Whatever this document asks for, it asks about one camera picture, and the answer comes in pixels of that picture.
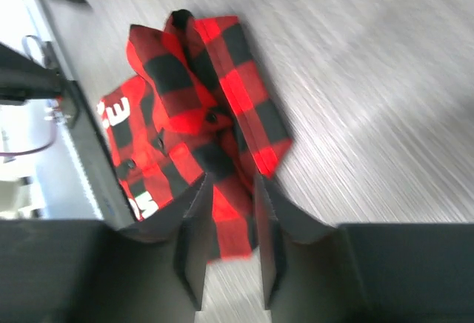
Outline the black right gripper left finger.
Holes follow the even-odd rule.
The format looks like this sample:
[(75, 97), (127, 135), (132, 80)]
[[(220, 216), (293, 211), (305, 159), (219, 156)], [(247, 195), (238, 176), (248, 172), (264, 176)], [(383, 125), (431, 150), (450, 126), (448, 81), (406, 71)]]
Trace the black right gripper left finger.
[(99, 220), (1, 222), (3, 322), (193, 322), (212, 244), (213, 181), (114, 230)]

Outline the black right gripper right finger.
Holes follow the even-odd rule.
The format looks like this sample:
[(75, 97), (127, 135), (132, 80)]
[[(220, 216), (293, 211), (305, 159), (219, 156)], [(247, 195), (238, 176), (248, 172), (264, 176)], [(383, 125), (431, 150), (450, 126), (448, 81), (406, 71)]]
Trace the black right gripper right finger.
[(274, 322), (471, 322), (473, 226), (320, 222), (254, 180), (264, 306)]

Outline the red black plaid shirt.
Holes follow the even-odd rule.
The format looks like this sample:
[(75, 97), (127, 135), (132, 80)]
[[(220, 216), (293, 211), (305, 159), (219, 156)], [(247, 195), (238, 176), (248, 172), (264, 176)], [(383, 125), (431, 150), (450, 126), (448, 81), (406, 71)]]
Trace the red black plaid shirt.
[(239, 18), (176, 10), (162, 30), (133, 24), (126, 55), (133, 77), (103, 96), (97, 111), (134, 219), (210, 174), (210, 259), (251, 256), (254, 175), (274, 176), (292, 140)]

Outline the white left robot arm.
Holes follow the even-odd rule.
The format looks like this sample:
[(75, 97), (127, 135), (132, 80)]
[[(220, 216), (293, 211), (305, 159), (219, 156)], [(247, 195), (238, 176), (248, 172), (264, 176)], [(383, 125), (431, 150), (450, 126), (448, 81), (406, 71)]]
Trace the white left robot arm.
[(56, 99), (67, 80), (1, 44), (1, 104), (19, 105), (31, 99)]

